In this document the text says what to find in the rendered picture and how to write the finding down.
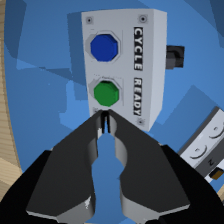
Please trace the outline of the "white control box with blue and green buttons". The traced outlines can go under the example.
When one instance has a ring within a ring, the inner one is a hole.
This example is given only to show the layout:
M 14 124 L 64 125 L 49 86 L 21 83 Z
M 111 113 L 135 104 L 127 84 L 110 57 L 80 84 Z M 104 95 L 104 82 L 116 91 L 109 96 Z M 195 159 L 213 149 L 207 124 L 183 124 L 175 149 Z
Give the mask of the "white control box with blue and green buttons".
M 112 109 L 149 132 L 162 110 L 165 69 L 184 64 L 185 46 L 166 45 L 167 12 L 111 9 L 81 16 L 90 117 Z

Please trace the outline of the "blue work mat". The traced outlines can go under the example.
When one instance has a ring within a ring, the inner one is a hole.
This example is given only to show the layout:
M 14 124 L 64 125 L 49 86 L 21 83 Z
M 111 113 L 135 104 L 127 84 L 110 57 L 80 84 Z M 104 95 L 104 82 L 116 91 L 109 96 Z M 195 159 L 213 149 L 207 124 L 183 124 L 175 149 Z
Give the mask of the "blue work mat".
M 224 0 L 6 0 L 4 67 L 22 173 L 90 118 L 81 12 L 167 12 L 168 46 L 185 46 L 183 68 L 165 69 L 162 110 L 144 131 L 178 153 L 216 106 L 224 111 Z M 85 223 L 136 224 L 122 213 L 115 139 L 97 140 L 94 216 Z

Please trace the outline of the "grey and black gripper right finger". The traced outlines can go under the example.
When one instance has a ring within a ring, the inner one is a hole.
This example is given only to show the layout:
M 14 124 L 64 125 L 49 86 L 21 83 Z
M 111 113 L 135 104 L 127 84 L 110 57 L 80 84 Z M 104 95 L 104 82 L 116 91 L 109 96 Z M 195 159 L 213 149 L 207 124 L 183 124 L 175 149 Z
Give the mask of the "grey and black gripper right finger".
M 122 213 L 136 224 L 224 224 L 224 205 L 209 182 L 167 144 L 162 145 L 112 109 Z M 127 162 L 127 163 L 126 163 Z

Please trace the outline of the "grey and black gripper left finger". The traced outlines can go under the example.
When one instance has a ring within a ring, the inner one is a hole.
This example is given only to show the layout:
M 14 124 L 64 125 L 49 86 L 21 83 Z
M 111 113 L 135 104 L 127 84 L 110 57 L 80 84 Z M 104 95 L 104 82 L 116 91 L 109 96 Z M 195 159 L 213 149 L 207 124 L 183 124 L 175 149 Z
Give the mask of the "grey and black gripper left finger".
M 91 166 L 105 118 L 97 111 L 28 167 L 0 202 L 0 224 L 85 224 L 94 216 Z

